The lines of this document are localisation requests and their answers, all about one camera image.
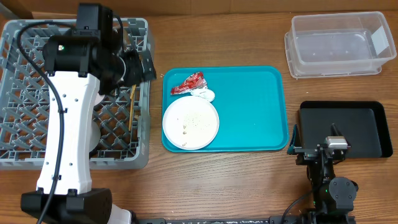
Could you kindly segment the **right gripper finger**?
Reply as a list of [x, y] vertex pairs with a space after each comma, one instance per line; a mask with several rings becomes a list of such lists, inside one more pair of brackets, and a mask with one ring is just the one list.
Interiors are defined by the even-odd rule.
[[343, 134], [339, 131], [336, 124], [333, 123], [331, 126], [331, 136], [342, 136]]
[[295, 124], [293, 128], [292, 139], [289, 144], [289, 149], [293, 149], [294, 147], [300, 147], [300, 146], [301, 146], [301, 139], [299, 134], [299, 127], [297, 124]]

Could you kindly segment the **wooden chopstick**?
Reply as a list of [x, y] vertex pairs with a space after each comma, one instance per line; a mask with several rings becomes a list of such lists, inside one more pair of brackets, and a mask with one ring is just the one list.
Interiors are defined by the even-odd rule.
[[135, 94], [135, 90], [136, 90], [136, 85], [133, 85], [131, 87], [131, 94], [130, 94], [130, 112], [129, 112], [129, 132], [131, 132], [132, 129], [132, 121], [133, 121], [133, 111], [134, 111], [134, 94]]

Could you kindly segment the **small white bowl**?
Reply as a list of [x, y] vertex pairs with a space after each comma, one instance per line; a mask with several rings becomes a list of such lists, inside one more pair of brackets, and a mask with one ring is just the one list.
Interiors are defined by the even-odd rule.
[[105, 96], [104, 95], [100, 95], [99, 93], [96, 95], [95, 98], [95, 103], [94, 106], [99, 105], [103, 100], [104, 100]]

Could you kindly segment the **red snack wrapper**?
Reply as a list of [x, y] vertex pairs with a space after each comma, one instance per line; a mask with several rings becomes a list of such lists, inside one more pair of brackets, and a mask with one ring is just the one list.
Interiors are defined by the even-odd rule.
[[170, 91], [171, 95], [190, 93], [193, 90], [207, 88], [208, 84], [202, 72], [195, 72], [184, 80], [184, 82]]

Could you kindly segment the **white tissue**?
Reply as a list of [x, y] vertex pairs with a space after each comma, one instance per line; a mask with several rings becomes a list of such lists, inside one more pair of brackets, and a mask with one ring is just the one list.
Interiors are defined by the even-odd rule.
[[215, 93], [207, 88], [197, 88], [190, 92], [192, 96], [197, 96], [203, 98], [209, 102], [212, 102], [215, 99]]

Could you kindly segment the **grey metal bowl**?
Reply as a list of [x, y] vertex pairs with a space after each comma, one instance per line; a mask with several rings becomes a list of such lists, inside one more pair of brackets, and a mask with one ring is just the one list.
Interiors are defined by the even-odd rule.
[[90, 146], [89, 150], [90, 152], [93, 152], [98, 145], [99, 141], [101, 138], [101, 132], [99, 126], [92, 121], [91, 122], [91, 132], [90, 132]]

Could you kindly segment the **large white dinner plate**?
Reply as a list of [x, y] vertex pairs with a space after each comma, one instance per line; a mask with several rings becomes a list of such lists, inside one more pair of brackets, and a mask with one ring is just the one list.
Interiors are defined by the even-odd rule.
[[184, 96], [165, 110], [162, 128], [175, 147], [194, 151], [209, 145], [216, 137], [220, 119], [215, 107], [198, 96]]

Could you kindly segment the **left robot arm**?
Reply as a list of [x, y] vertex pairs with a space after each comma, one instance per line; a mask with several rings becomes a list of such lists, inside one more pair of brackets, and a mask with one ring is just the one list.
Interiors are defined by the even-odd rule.
[[90, 152], [100, 140], [92, 120], [95, 100], [122, 86], [154, 80], [149, 51], [125, 50], [119, 16], [98, 3], [81, 3], [76, 23], [43, 47], [38, 73], [49, 86], [45, 158], [36, 190], [22, 194], [21, 209], [39, 223], [137, 223], [113, 203], [110, 189], [92, 186]]

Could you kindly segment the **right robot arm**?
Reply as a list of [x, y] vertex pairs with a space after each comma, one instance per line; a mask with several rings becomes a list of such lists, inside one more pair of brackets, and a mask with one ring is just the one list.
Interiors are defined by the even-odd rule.
[[[349, 212], [354, 209], [354, 200], [359, 189], [356, 182], [346, 177], [337, 177], [334, 166], [343, 162], [350, 144], [337, 129], [331, 125], [331, 135], [315, 148], [303, 146], [299, 128], [294, 126], [292, 140], [287, 150], [288, 155], [296, 155], [296, 164], [307, 167], [307, 178], [312, 189], [285, 210], [281, 223], [354, 223]], [[288, 217], [291, 208], [309, 195], [313, 196], [313, 208], [304, 210], [296, 217]]]

